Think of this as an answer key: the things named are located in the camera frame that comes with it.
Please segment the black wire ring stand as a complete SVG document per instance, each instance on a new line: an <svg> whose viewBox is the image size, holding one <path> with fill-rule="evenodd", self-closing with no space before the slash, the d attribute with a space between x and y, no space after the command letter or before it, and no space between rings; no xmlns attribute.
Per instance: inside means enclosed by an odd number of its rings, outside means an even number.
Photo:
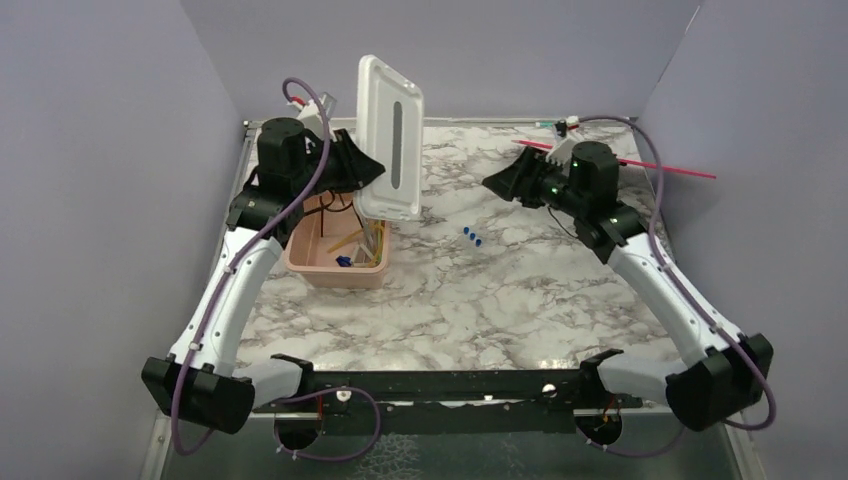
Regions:
<svg viewBox="0 0 848 480"><path fill-rule="evenodd" d="M334 192L329 193L328 201L319 200L319 234L321 237L325 235L325 222L329 213L344 212L354 206L351 198L346 198L343 194Z"/></svg>

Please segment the clear plastic lid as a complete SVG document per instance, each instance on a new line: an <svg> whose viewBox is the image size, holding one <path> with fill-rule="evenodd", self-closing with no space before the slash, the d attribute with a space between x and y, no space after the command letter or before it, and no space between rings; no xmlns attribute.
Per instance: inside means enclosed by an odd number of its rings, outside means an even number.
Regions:
<svg viewBox="0 0 848 480"><path fill-rule="evenodd" d="M358 64L356 143L385 172L356 192L366 218L415 221L421 213L424 95L373 54Z"/></svg>

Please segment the amber rubber tubing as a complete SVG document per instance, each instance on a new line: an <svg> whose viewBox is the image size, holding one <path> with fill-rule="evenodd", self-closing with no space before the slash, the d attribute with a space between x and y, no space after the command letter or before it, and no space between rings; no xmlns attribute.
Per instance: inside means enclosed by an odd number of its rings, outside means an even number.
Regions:
<svg viewBox="0 0 848 480"><path fill-rule="evenodd" d="M388 238L388 225L385 221L368 221L356 230L326 250L327 254L335 254L343 247L352 245L349 253L338 256L348 256L353 262L349 268L374 268L383 260L383 251Z"/></svg>

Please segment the pink plastic bin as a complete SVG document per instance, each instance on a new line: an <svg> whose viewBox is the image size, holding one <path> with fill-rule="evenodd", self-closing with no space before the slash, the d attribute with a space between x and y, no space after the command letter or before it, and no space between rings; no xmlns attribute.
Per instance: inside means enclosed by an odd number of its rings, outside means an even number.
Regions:
<svg viewBox="0 0 848 480"><path fill-rule="evenodd" d="M314 287L379 289L388 268L390 228L358 215L352 193L308 198L284 249L287 269Z"/></svg>

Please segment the clear acrylic tube rack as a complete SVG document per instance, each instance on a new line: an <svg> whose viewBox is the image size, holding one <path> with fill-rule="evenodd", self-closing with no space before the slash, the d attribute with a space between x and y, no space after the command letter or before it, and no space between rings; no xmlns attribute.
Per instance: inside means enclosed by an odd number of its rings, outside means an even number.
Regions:
<svg viewBox="0 0 848 480"><path fill-rule="evenodd" d="M474 256L499 256L517 251L521 245L516 241L511 228L496 228L494 226L466 226L471 232L476 233L477 238L480 238L483 243L480 247L474 244L474 240L469 239L469 235L462 234L459 240L459 245L464 248L464 252Z"/></svg>

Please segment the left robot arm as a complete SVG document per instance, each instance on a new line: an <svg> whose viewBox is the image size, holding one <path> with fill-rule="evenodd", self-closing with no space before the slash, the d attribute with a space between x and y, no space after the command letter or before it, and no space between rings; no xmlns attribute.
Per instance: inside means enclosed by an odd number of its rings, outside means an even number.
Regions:
<svg viewBox="0 0 848 480"><path fill-rule="evenodd" d="M256 166L229 205L221 251L191 320L165 357L150 357L142 368L173 429L188 422L234 434L272 401L294 411L310 405L309 362L276 354L239 368L239 343L262 285L307 214L305 200L353 193L385 171L348 130L289 117L263 123L256 152Z"/></svg>

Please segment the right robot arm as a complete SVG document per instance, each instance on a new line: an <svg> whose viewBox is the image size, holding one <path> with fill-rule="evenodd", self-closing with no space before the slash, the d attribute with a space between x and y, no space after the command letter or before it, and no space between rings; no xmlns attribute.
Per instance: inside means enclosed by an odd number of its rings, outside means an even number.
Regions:
<svg viewBox="0 0 848 480"><path fill-rule="evenodd" d="M651 232L619 198L620 162L597 141L577 143L550 160L531 147L482 184L505 201L548 207L573 220L578 240L619 275L649 308L676 347L676 362L610 350L585 360L579 398L600 407L628 394L670 408L688 430L703 431L760 401L774 355L762 334L747 335L694 288Z"/></svg>

